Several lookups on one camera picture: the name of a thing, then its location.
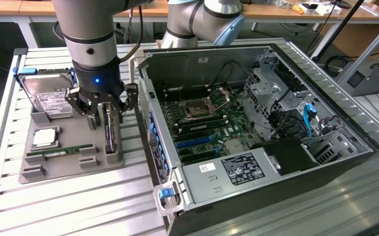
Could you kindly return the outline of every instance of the sticker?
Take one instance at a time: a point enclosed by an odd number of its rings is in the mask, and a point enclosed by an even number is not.
[[[266,177],[252,153],[222,160],[227,175],[234,185]]]
[[[37,93],[37,98],[48,115],[72,112],[72,107],[66,100],[66,92]]]
[[[214,163],[200,165],[200,169],[202,169],[202,173],[208,172],[208,171],[214,171],[215,165],[214,165]]]
[[[202,126],[198,126],[198,127],[192,127],[190,130],[198,130],[198,129],[206,129],[208,126],[207,125],[202,125]]]
[[[199,58],[198,63],[208,63],[210,58]]]

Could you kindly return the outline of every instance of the hard drive label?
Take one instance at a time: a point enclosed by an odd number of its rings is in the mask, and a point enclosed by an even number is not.
[[[252,153],[227,158],[222,163],[234,185],[266,177]]]
[[[66,92],[37,93],[37,98],[48,115],[71,113],[72,107],[66,100]]]

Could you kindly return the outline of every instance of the blue cable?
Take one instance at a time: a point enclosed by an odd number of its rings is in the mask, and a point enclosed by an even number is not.
[[[304,123],[308,129],[308,135],[312,138],[312,127],[310,126],[310,123],[308,123],[308,112],[318,113],[318,110],[311,103],[307,103],[304,105],[303,118],[304,118]]]

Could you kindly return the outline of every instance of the aluminum workbench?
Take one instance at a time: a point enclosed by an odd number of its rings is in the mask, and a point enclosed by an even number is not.
[[[304,55],[280,38],[238,40],[235,44],[270,42]],[[156,47],[152,43],[142,48]],[[131,48],[132,45],[119,46],[119,56],[123,57]],[[11,69],[16,66],[68,68],[72,66],[68,50],[29,49],[27,55],[13,57]],[[122,73],[127,83],[127,63],[122,64]],[[21,185],[17,178],[31,122],[29,109],[29,101],[11,73],[0,106],[0,236],[166,236],[167,227],[156,213],[135,114],[127,114],[122,125],[126,165],[120,169]],[[371,123],[363,125],[368,132],[379,133],[379,130],[371,130]],[[192,235],[347,236],[378,223],[379,156],[327,186]]]

